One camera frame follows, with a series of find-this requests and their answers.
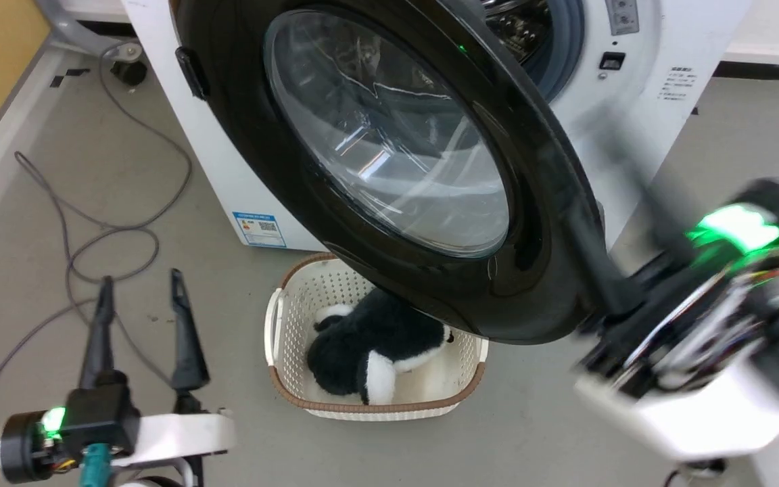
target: washing machine door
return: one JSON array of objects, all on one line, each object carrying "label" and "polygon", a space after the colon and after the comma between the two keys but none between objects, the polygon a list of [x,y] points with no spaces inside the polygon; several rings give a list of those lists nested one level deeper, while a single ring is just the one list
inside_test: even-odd
[{"label": "washing machine door", "polygon": [[500,342],[591,314],[567,220],[601,238],[596,202],[467,0],[200,0],[179,28],[235,147],[356,272]]}]

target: basket handle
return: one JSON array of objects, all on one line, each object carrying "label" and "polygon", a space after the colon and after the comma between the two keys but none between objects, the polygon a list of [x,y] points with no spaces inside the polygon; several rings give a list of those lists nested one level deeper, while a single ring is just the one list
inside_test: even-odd
[{"label": "basket handle", "polygon": [[479,361],[484,363],[489,355],[489,340],[482,338],[479,340]]},{"label": "basket handle", "polygon": [[278,287],[269,297],[269,305],[266,306],[266,316],[263,318],[263,352],[266,354],[266,364],[275,366],[275,358],[278,357],[278,337],[275,335],[277,317],[281,308],[281,292],[284,289]]}]

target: white plastic basket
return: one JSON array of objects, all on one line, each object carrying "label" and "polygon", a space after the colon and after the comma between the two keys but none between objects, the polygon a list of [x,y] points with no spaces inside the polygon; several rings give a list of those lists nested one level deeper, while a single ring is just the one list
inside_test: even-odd
[{"label": "white plastic basket", "polygon": [[312,256],[285,276],[266,308],[264,348],[269,374],[294,406],[322,418],[402,421],[449,413],[473,392],[486,367],[488,341],[454,331],[455,340],[426,365],[402,374],[394,403],[364,406],[358,396],[321,390],[306,366],[316,337],[314,313],[338,303],[355,305],[374,287],[331,254]]}]

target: caster wheel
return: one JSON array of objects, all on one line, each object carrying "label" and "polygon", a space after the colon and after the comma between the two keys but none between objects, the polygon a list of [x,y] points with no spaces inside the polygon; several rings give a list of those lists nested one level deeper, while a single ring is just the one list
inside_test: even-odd
[{"label": "caster wheel", "polygon": [[681,465],[681,471],[690,478],[714,479],[722,478],[728,465],[724,459],[703,460]]},{"label": "caster wheel", "polygon": [[136,87],[142,83],[146,79],[146,71],[148,70],[146,65],[140,61],[131,62],[130,64],[117,61],[114,62],[114,67],[110,68],[110,72],[118,80],[130,87]]},{"label": "caster wheel", "polygon": [[182,484],[167,477],[143,477],[121,487],[182,487]]}]

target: black and white plush toy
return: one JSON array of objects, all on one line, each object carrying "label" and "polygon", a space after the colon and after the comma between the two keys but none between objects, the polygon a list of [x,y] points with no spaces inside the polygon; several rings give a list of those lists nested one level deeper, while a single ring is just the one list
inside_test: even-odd
[{"label": "black and white plush toy", "polygon": [[318,338],[306,362],[329,394],[359,394],[363,404],[391,404],[396,374],[427,363],[452,342],[452,332],[383,290],[352,308],[337,304],[315,315]]}]

